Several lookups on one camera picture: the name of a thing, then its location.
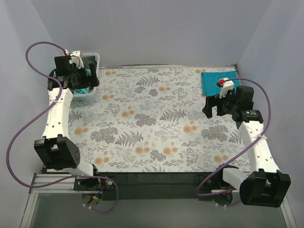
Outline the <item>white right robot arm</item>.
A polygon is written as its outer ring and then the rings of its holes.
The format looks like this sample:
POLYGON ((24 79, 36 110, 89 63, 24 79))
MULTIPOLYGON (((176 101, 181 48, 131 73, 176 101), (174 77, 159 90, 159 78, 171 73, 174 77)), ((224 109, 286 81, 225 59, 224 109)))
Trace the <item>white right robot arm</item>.
POLYGON ((280 171, 275 163, 264 135, 263 117, 253 109, 254 89, 249 86, 234 87, 233 83, 220 85, 221 91, 206 98, 204 114, 212 117, 212 108, 217 115, 230 114, 243 138, 248 153, 251 173, 246 175, 238 168, 226 165, 218 168, 222 180, 239 191, 245 205, 278 208, 290 187, 288 174, 280 171))

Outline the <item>mint green t shirt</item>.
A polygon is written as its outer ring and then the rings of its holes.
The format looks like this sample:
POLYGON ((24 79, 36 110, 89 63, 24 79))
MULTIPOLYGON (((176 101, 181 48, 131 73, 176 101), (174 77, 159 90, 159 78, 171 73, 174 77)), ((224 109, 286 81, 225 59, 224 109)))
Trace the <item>mint green t shirt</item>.
POLYGON ((91 76, 90 69, 82 68, 80 71, 78 73, 80 75, 79 83, 73 92, 75 95, 88 94, 91 89, 91 82, 89 80, 91 76))

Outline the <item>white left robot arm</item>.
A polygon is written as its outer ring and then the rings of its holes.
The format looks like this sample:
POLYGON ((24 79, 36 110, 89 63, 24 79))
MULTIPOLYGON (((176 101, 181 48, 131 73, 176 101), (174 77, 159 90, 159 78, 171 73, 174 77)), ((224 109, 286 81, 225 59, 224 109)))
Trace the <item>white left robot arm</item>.
POLYGON ((68 118, 74 92, 88 89, 91 95, 99 86, 96 58, 83 56, 77 50, 54 60, 56 68, 47 83, 51 108, 42 138, 34 142, 34 149, 47 169, 65 171, 80 178, 92 176, 94 166, 81 159, 78 146, 69 138, 68 118))

